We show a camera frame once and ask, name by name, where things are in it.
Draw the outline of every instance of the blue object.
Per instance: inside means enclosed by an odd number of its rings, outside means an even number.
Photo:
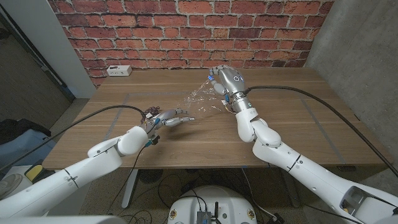
[[[45,134],[29,129],[14,140],[0,145],[0,167],[7,165],[14,159],[17,159],[19,156],[23,155],[25,152],[32,150],[34,147],[44,142],[47,138],[48,136]],[[16,162],[13,166],[35,164],[38,160],[45,159],[54,146],[55,142],[51,140],[44,146],[38,148],[38,150],[30,153],[25,158]],[[2,174],[7,174],[9,169],[4,170]]]

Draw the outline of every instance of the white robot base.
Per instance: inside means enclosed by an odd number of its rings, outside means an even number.
[[[195,193],[206,202],[206,206],[202,199],[196,197]],[[202,212],[199,212],[198,200]],[[188,191],[174,202],[167,223],[211,224],[211,222],[255,224],[257,219],[252,205],[242,195],[226,187],[207,185]]]

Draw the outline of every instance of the concrete wall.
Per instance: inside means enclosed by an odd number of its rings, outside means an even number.
[[[396,161],[397,24],[397,1],[336,1],[315,37],[305,65],[314,68],[329,83]],[[398,179],[390,170],[377,173],[371,168],[360,168],[360,171],[368,174],[360,182],[398,195]],[[346,177],[355,179],[356,175]]]
[[[46,0],[0,0],[29,40],[76,98],[91,98],[95,87]]]

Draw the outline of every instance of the brick wall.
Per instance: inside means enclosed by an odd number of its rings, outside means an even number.
[[[49,3],[98,86],[110,65],[301,67],[333,1]]]

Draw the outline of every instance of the cable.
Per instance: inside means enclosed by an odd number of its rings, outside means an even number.
[[[130,171],[130,174],[127,176],[126,181],[124,181],[124,183],[123,183],[122,187],[120,188],[118,194],[116,194],[116,197],[113,199],[113,201],[112,201],[111,205],[109,206],[108,211],[106,212],[106,214],[109,213],[109,211],[111,210],[111,207],[112,207],[114,201],[116,201],[116,199],[117,199],[117,197],[119,196],[120,192],[122,191],[123,187],[125,186],[125,184],[126,184],[127,181],[129,180],[129,177],[130,177],[130,175],[131,175],[131,172],[134,170],[134,168],[135,168],[135,166],[136,166],[136,164],[137,164],[138,157],[139,157],[139,155],[141,154],[142,150],[144,150],[144,149],[145,149],[145,146],[138,152],[138,155],[137,155],[137,157],[136,157],[136,161],[134,162],[134,165],[132,166],[132,169],[131,169],[131,171]]]
[[[244,169],[243,169],[243,168],[241,168],[241,169],[242,169],[242,172],[243,172],[244,177],[246,178],[246,180],[247,180],[247,182],[248,182],[248,184],[249,184],[250,194],[251,194],[251,198],[252,198],[254,204],[257,205],[257,207],[260,208],[260,210],[262,210],[262,211],[265,212],[266,214],[272,216],[273,221],[276,222],[276,221],[278,220],[278,218],[277,218],[274,214],[272,214],[271,212],[268,212],[267,210],[265,210],[265,209],[263,209],[262,207],[260,207],[260,205],[258,205],[257,202],[254,200],[253,192],[252,192],[252,190],[251,190],[251,186],[250,186],[249,179],[248,179],[246,173],[244,172]]]
[[[289,86],[252,86],[252,87],[247,88],[243,92],[243,94],[247,95],[251,90],[255,90],[255,89],[292,90],[292,91],[296,91],[296,92],[299,92],[301,94],[304,94],[306,96],[309,96],[309,97],[313,98],[314,100],[317,100],[318,102],[320,102],[321,104],[323,104],[327,108],[329,108],[329,110],[334,112],[334,114],[336,114],[341,120],[343,120],[372,149],[372,151],[374,153],[376,153],[376,155],[385,163],[385,165],[387,165],[388,168],[390,168],[390,170],[395,174],[395,176],[398,177],[398,170],[378,151],[378,149],[376,149],[376,147],[374,147],[373,144],[358,129],[356,129],[355,126],[353,124],[351,124],[351,122],[349,122],[340,112],[338,112],[334,107],[329,105],[324,100],[314,96],[311,93],[308,93],[306,91],[300,90],[298,88],[289,87]]]
[[[19,156],[17,159],[14,159],[12,162],[8,163],[7,165],[3,166],[0,169],[0,172],[2,172],[3,170],[7,169],[8,167],[12,166],[13,164],[15,164],[16,162],[20,161],[21,159],[23,159],[25,156],[28,156],[30,153],[38,150],[40,147],[44,146],[45,144],[47,144],[49,141],[51,141],[52,139],[54,139],[55,137],[59,136],[60,134],[64,133],[66,130],[70,129],[71,127],[73,127],[74,125],[100,113],[109,109],[113,109],[113,108],[129,108],[129,109],[134,109],[138,112],[140,112],[140,114],[142,115],[143,118],[145,118],[145,114],[144,112],[142,112],[142,110],[136,108],[135,106],[128,106],[128,105],[116,105],[116,106],[107,106],[105,108],[102,108],[98,111],[95,111],[94,113],[91,113],[87,116],[85,116],[82,119],[79,119],[78,121],[75,121],[74,123],[72,123],[71,125],[67,126],[66,128],[64,128],[63,130],[61,130],[59,133],[54,134],[53,136],[51,136],[50,138],[46,139],[44,142],[40,143],[38,146],[34,147],[32,150],[30,150],[29,152],[24,153],[23,155]]]

